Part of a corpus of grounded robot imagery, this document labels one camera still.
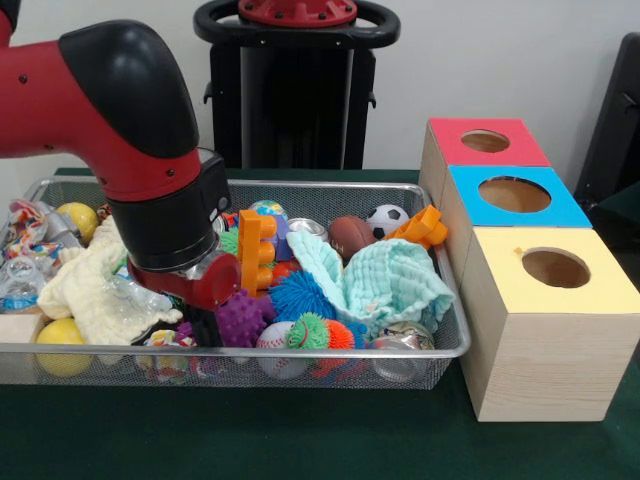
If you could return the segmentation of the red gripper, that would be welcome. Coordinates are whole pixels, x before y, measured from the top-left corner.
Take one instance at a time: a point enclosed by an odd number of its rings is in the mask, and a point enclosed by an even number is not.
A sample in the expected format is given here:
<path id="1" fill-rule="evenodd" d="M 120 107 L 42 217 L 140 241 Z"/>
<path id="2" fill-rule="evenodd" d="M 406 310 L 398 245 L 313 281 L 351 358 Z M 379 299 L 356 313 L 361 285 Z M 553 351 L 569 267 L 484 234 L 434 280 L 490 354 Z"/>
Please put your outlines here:
<path id="1" fill-rule="evenodd" d="M 173 295 L 188 304 L 187 321 L 198 346 L 222 346 L 213 310 L 224 304 L 240 287 L 240 263 L 234 255 L 209 252 L 192 267 L 173 272 L 143 270 L 128 259 L 128 271 L 142 287 Z"/>

